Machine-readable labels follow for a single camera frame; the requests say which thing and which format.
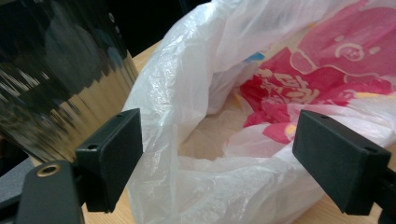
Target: wooden table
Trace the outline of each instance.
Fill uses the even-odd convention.
[[[159,43],[146,49],[139,55],[134,57],[134,64],[137,70],[140,72],[145,65],[147,59],[151,53],[158,47]],[[396,170],[396,144],[392,146],[389,150],[393,152],[393,157],[389,167],[395,171]],[[129,206],[128,192],[125,190],[117,204],[116,210],[112,214],[101,214],[101,213],[88,213],[85,206],[83,207],[84,217],[86,223],[88,224],[101,224],[101,223],[134,223],[132,217],[131,209]],[[378,217],[381,213],[381,209],[378,205],[372,209],[370,216],[368,217],[355,217],[347,216],[340,212],[337,206],[332,202],[329,196],[324,196],[317,204],[306,211],[300,218],[298,218],[294,223],[296,224],[363,224],[363,223],[376,223]]]

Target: white plastic bag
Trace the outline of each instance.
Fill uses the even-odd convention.
[[[142,115],[145,153],[128,184],[136,223],[290,223],[323,195],[292,142],[263,137],[266,124],[242,130],[244,101],[229,94],[257,68],[248,56],[352,2],[214,0],[175,24],[124,107]],[[393,141],[396,115],[360,103],[326,112],[355,118],[351,128],[382,146]],[[304,106],[323,111],[295,109]],[[362,132],[357,119],[377,132]]]

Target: table surface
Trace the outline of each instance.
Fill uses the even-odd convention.
[[[134,57],[134,64],[137,70],[140,72],[146,61],[148,60],[151,53],[158,47],[159,43],[146,49],[139,55]],[[389,149],[392,153],[391,163],[389,167],[396,170],[396,144]],[[128,223],[133,224],[134,218],[131,213],[129,206],[128,192],[125,190],[119,202],[117,203],[116,210],[112,214],[103,213],[88,213],[85,205],[83,206],[83,212],[85,221],[88,224],[101,224],[101,223]],[[295,220],[296,224],[362,224],[362,223],[377,223],[378,217],[381,213],[381,209],[378,205],[373,206],[372,212],[368,217],[356,217],[344,215],[340,212],[337,206],[332,202],[329,196],[324,196],[319,202],[313,207],[307,210],[301,217]]]

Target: plastic bag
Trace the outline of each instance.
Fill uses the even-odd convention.
[[[142,114],[145,153],[128,184],[136,223],[290,223],[323,195],[291,153],[293,123],[242,129],[252,110],[235,87],[258,69],[246,58],[263,49],[269,57],[265,49],[353,2],[218,0],[174,25],[124,107]],[[370,108],[391,100],[288,111],[291,121],[302,108],[326,112],[384,146],[395,112]],[[269,126],[279,134],[263,135]]]

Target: translucent plastic bag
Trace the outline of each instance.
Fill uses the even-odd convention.
[[[394,141],[392,96],[348,107],[294,104],[286,126],[242,128],[252,109],[235,87],[258,69],[253,54],[268,57],[266,49],[354,2],[215,0],[175,24],[124,107],[142,113],[145,153],[128,184],[136,223],[292,222],[323,195],[291,153],[302,108],[381,146]]]

